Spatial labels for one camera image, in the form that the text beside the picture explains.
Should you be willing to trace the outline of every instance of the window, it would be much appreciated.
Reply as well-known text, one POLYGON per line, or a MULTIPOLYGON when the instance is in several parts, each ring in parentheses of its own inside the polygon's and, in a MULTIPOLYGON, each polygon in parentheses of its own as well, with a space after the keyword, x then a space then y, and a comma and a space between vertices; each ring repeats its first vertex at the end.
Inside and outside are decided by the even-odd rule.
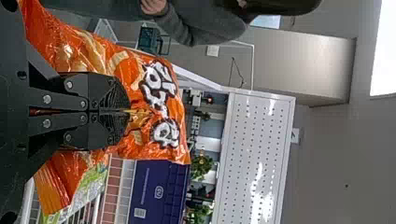
POLYGON ((395 0, 382 0, 370 91, 371 96, 396 93, 395 8, 395 0))
POLYGON ((259 26, 263 28, 279 29, 280 16, 258 16, 251 22, 251 26, 259 26))

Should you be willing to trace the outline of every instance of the gray sweater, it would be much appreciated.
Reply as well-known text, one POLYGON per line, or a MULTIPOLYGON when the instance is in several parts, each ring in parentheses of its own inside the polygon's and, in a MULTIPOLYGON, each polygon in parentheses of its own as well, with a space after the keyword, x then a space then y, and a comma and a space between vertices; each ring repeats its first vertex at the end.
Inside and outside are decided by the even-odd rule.
POLYGON ((247 25, 216 0, 168 0, 160 16, 145 15, 140 0, 41 0, 44 7, 116 21, 155 20, 180 44, 220 44, 236 39, 247 25))
POLYGON ((170 0, 163 15, 154 20, 178 43, 189 47, 224 43, 247 29, 239 17, 215 6, 214 0, 170 0))

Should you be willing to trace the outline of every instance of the green plant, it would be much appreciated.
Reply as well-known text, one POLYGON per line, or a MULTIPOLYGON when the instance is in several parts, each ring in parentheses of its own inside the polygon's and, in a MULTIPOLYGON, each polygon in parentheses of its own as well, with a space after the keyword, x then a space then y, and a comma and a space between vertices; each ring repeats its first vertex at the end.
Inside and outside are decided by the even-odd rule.
POLYGON ((208 156, 197 156, 191 162, 191 178, 198 181, 204 180, 210 169, 212 169, 214 162, 208 156))
POLYGON ((188 214, 189 224, 204 224, 205 217, 210 215, 212 211, 207 205, 197 205, 194 209, 191 209, 188 214))

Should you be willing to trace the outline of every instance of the metal bolt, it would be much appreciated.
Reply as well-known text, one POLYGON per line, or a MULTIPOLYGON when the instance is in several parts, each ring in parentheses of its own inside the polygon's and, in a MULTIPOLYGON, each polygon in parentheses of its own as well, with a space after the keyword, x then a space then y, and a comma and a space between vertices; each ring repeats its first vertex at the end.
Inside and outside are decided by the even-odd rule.
POLYGON ((87 105, 87 103, 85 103, 85 101, 81 101, 81 103, 79 103, 81 105, 82 108, 85 108, 85 106, 87 105))
POLYGON ((113 137, 108 137, 107 142, 109 145, 113 145, 113 137))
POLYGON ((64 137, 64 140, 65 140, 66 142, 71 142, 71 141, 72 141, 72 135, 71 135, 70 133, 68 133, 68 134, 64 137))
POLYGON ((113 78, 110 78, 107 82, 108 82, 109 86, 113 86, 114 85, 114 79, 113 78))
POLYGON ((97 103, 96 101, 93 101, 93 102, 92 102, 92 107, 93 107, 93 108, 98 107, 98 103, 97 103))
POLYGON ((27 78, 27 74, 26 74, 26 72, 24 72, 24 71, 19 71, 19 72, 17 72, 17 76, 18 76, 18 78, 19 78, 20 80, 26 80, 26 78, 27 78))
POLYGON ((96 115, 92 116, 92 123, 95 123, 96 121, 98 121, 98 117, 96 117, 96 115))
POLYGON ((26 145, 24 145, 24 144, 18 144, 18 149, 19 149, 20 151, 26 151, 26 145))
POLYGON ((73 88, 73 82, 71 81, 66 82, 66 87, 71 90, 73 88))
POLYGON ((81 117, 79 118, 79 120, 80 120, 81 122, 85 122, 85 121, 87 121, 87 117, 85 117, 85 115, 81 115, 81 117))
POLYGON ((50 98, 50 95, 43 96, 43 102, 44 104, 49 105, 52 102, 52 98, 50 98))
POLYGON ((43 127, 47 128, 47 129, 50 128, 50 120, 49 119, 44 119, 43 127))

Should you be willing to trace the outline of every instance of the chip bag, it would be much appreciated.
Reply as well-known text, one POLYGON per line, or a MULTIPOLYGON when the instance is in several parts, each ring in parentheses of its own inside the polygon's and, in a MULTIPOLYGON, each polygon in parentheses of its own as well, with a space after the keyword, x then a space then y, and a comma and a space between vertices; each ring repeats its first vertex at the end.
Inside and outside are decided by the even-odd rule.
POLYGON ((191 163, 184 106, 172 64, 67 25, 38 0, 19 3, 27 39, 56 71, 116 76, 127 91, 132 109, 150 111, 150 118, 141 127, 129 125, 120 144, 109 151, 127 159, 191 163))
POLYGON ((116 147, 85 153, 59 151, 35 174, 44 215, 70 207, 76 194, 83 192, 79 190, 86 185, 81 186, 87 182, 87 174, 96 165, 106 164, 105 153, 134 160, 191 163, 184 107, 172 64, 67 25, 38 0, 19 0, 19 5, 28 41, 56 71, 115 76, 132 105, 125 136, 116 147))

